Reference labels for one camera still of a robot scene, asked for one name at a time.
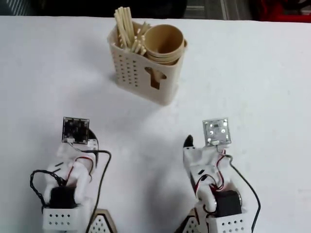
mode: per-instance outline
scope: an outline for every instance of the white 3d-printed part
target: white 3d-printed part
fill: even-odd
[[[133,24],[134,30],[142,26],[135,22]],[[172,102],[178,89],[184,55],[175,65],[166,66],[155,63],[145,56],[121,49],[117,46],[119,43],[117,26],[109,34],[107,40],[116,69],[117,85],[120,88],[162,105]],[[150,69],[166,76],[160,80],[158,89],[151,86],[151,76],[147,72]]]
[[[105,218],[102,215],[97,215],[88,233],[112,233],[112,232],[110,231]]]
[[[251,233],[246,214],[207,218],[211,233]]]
[[[195,217],[190,217],[183,230],[183,233],[199,233],[197,230],[198,222]]]
[[[54,231],[76,231],[80,224],[80,209],[43,209],[43,229]]]

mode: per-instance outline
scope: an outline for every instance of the circuit board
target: circuit board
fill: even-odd
[[[64,117],[62,142],[87,144],[89,119]]]

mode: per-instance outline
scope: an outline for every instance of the white tabletop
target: white tabletop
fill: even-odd
[[[192,134],[203,146],[202,120],[218,117],[229,117],[228,152],[262,203],[255,231],[309,231],[311,25],[148,21],[177,26],[189,43],[166,107],[116,86],[106,42],[113,19],[0,17],[0,232],[40,232],[29,176],[55,156],[63,116],[89,118],[113,154],[99,207],[120,233],[179,226],[195,204],[182,144]],[[43,177],[35,182],[43,191]]]

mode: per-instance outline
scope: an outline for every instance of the wooden base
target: wooden base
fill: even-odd
[[[180,224],[180,226],[177,228],[177,230],[174,233],[182,233],[189,218],[195,217],[195,211],[194,209],[191,209],[185,220]]]
[[[114,224],[114,222],[112,220],[112,217],[111,217],[110,213],[108,212],[108,210],[97,209],[96,212],[95,212],[93,221],[96,218],[96,216],[98,216],[98,215],[102,215],[105,218],[105,220],[107,222],[107,225],[108,225],[108,227],[109,227],[109,229],[110,229],[110,231],[112,233],[117,233],[117,228],[116,228],[116,226],[115,226],[115,224]]]

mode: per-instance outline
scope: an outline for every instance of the paper cup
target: paper cup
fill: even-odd
[[[145,48],[147,53],[159,58],[169,58],[182,54],[184,36],[181,31],[168,24],[160,24],[148,29],[145,33]]]

